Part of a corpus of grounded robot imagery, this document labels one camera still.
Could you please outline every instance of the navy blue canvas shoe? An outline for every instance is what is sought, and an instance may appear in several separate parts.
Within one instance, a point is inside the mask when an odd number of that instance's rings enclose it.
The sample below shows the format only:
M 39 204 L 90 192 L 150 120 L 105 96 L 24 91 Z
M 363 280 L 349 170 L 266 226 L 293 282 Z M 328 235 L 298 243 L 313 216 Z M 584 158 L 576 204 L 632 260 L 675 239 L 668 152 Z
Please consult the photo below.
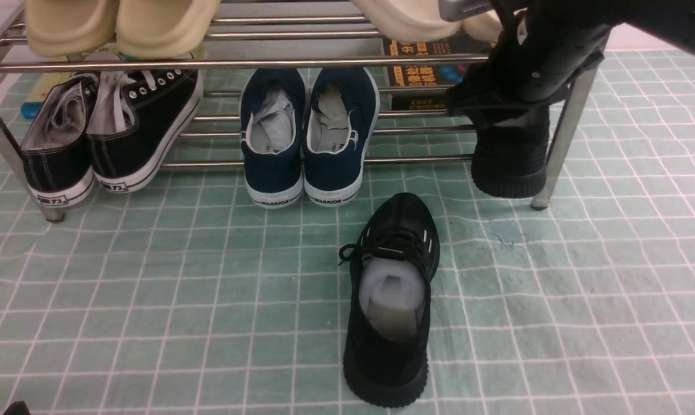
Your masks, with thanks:
M 264 208 L 292 205 L 303 193 L 306 97 L 297 69 L 258 69 L 239 97 L 247 192 Z
M 303 186 L 318 205 L 344 205 L 357 196 L 381 97 L 365 68 L 322 69 L 305 123 Z

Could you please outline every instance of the shoe rack leg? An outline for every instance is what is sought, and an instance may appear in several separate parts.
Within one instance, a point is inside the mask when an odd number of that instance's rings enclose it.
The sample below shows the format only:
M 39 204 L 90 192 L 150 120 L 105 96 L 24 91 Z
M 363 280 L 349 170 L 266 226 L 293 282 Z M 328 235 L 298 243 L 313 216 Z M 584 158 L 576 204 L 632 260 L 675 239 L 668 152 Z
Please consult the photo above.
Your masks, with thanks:
M 17 144 L 17 140 L 14 139 L 12 132 L 10 132 L 9 128 L 6 126 L 6 124 L 4 124 L 1 116 L 0 153 L 4 157 L 4 160 L 6 160 L 6 162 L 9 164 L 10 168 L 12 168 L 12 171 L 17 178 L 25 185 L 25 187 L 28 186 L 24 175 L 22 157 L 20 157 L 20 147 Z M 58 223 L 65 218 L 62 210 L 44 207 L 40 204 L 37 204 L 37 206 L 39 207 L 39 210 L 42 211 L 44 218 L 46 218 L 46 220 L 49 222 Z

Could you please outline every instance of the beige slipper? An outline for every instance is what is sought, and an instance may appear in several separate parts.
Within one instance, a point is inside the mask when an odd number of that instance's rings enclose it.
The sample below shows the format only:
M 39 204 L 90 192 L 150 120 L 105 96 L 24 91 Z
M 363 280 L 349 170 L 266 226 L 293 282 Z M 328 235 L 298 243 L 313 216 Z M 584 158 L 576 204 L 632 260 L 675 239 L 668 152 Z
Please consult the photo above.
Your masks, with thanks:
M 388 39 L 416 43 L 443 39 L 460 29 L 439 16 L 437 0 L 352 0 Z
M 173 58 L 201 43 L 220 0 L 121 0 L 117 43 L 136 58 Z
M 27 40 L 36 55 L 89 52 L 114 35 L 119 0 L 27 0 Z
M 498 40 L 498 35 L 501 34 L 503 27 L 498 15 L 491 11 L 466 18 L 463 21 L 463 30 L 473 39 L 490 43 Z

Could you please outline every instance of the metal rod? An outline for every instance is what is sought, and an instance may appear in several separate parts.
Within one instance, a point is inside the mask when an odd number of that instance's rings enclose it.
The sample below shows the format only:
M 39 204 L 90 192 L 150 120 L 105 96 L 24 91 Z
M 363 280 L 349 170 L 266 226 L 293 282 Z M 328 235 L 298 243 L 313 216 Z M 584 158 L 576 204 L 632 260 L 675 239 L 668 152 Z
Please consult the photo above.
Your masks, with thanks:
M 139 71 L 149 69 L 326 68 L 334 66 L 450 65 L 485 62 L 485 55 L 374 56 L 339 59 L 264 59 L 259 61 L 84 61 L 0 63 L 0 73 L 75 73 L 75 71 Z
M 381 119 L 394 118 L 429 118 L 429 116 L 447 116 L 445 110 L 417 110 L 417 111 L 384 111 L 378 114 Z M 195 116 L 195 123 L 227 123 L 239 121 L 239 115 L 199 115 Z
M 475 126 L 437 126 L 437 127 L 394 127 L 389 129 L 375 129 L 374 135 L 396 135 L 396 134 L 457 134 L 463 132 L 476 131 Z M 239 131 L 205 131 L 205 132 L 184 132 L 178 135 L 179 139 L 239 139 Z
M 452 85 L 437 85 L 437 86 L 385 86 L 379 87 L 378 91 L 381 94 L 416 94 L 416 95 L 441 95 Z M 212 91 L 204 91 L 204 97 L 207 98 L 237 98 L 242 93 L 236 89 L 220 89 Z
M 606 49 L 608 37 L 601 42 L 601 51 Z M 571 87 L 570 97 L 563 106 L 555 135 L 550 142 L 550 151 L 547 157 L 547 181 L 542 191 L 532 199 L 532 209 L 545 210 L 550 207 L 550 200 L 558 184 L 563 164 L 568 155 L 573 136 L 576 135 L 577 125 L 583 115 L 585 102 L 596 80 L 598 69 L 587 71 L 578 78 Z
M 293 16 L 293 17 L 221 17 L 214 18 L 211 26 L 265 26 L 269 24 L 370 24 L 361 15 L 350 16 Z M 12 24 L 9 29 L 23 31 L 25 22 Z
M 20 156 L 20 145 L 17 143 L 17 140 L 14 139 L 12 132 L 9 131 L 9 128 L 6 126 L 6 124 L 4 124 L 4 121 L 1 119 L 1 115 L 0 153 L 2 157 L 4 157 L 4 160 L 6 160 L 6 162 L 8 163 L 9 167 L 12 168 L 12 171 L 14 175 L 17 177 L 17 179 L 20 182 L 22 182 L 22 184 L 24 184 L 25 187 L 28 187 L 24 173 L 24 164 L 22 163 L 22 157 Z M 62 210 L 51 209 L 49 207 L 44 207 L 40 204 L 37 204 L 37 206 L 39 207 L 39 210 L 42 211 L 44 218 L 51 222 L 62 221 L 65 217 L 65 215 L 63 215 Z
M 450 156 L 423 157 L 368 157 L 366 165 L 398 165 L 398 164 L 429 164 L 429 163 L 466 163 L 473 160 L 472 154 L 454 154 Z M 241 160 L 167 162 L 160 166 L 163 170 L 200 170 L 207 168 L 241 168 Z
M 213 32 L 205 35 L 207 40 L 331 40 L 331 39 L 376 39 L 383 37 L 377 29 L 352 29 L 346 31 L 297 31 L 297 32 Z

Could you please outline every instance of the black shoelace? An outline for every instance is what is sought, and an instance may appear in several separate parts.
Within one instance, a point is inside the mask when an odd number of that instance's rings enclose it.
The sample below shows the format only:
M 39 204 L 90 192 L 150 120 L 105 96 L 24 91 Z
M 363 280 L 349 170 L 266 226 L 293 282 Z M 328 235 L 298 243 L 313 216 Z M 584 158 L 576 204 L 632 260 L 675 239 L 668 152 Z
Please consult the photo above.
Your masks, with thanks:
M 357 244 L 347 244 L 340 248 L 339 265 L 365 255 L 408 261 L 423 275 L 427 273 L 426 258 L 429 257 L 429 251 L 419 234 L 411 229 L 395 226 L 381 229 L 374 235 L 361 236 Z

